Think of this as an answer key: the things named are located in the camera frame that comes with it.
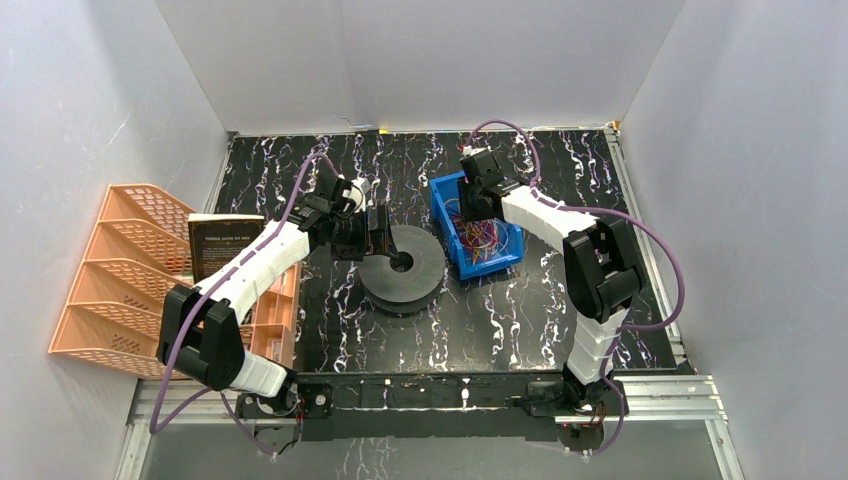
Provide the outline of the black cable spool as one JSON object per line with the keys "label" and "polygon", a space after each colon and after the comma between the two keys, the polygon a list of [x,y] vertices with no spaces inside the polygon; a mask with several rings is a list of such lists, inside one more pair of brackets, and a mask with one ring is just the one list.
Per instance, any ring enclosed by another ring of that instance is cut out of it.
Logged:
{"label": "black cable spool", "polygon": [[358,277],[366,297],[377,310],[411,315],[427,308],[441,293],[446,257],[439,240],[412,225],[393,225],[396,257],[366,257]]}

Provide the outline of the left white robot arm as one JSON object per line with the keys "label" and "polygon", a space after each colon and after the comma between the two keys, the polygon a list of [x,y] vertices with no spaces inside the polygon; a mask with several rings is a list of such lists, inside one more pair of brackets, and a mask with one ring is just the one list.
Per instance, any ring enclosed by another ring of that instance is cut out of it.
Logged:
{"label": "left white robot arm", "polygon": [[245,348],[245,315],[283,274],[327,244],[335,260],[360,261],[397,253],[385,208],[369,226],[367,179],[326,173],[315,188],[290,203],[279,221],[236,257],[192,287],[177,284],[164,300],[157,358],[213,391],[260,396],[275,416],[294,411],[299,391],[290,368]]}

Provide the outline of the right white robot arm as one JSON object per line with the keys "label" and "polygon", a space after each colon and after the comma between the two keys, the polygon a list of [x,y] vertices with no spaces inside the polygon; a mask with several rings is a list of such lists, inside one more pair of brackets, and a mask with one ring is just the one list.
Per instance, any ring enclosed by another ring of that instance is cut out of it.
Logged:
{"label": "right white robot arm", "polygon": [[558,394],[536,394],[577,414],[590,413],[609,388],[611,350],[645,275],[626,220],[601,220],[509,178],[494,154],[467,147],[457,182],[460,213],[466,221],[499,219],[529,231],[564,259],[566,292],[576,309],[572,349]]}

